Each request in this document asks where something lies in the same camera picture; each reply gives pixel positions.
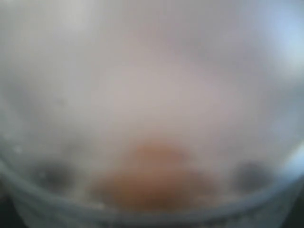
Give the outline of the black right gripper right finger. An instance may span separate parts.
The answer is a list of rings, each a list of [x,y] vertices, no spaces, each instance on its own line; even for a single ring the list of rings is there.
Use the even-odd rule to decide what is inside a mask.
[[[304,227],[304,181],[300,180],[284,192],[287,203],[287,215],[283,228]]]

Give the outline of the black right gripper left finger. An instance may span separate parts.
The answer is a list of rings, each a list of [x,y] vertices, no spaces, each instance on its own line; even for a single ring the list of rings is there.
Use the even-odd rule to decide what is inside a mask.
[[[0,228],[25,228],[21,217],[8,196],[2,180],[0,180]]]

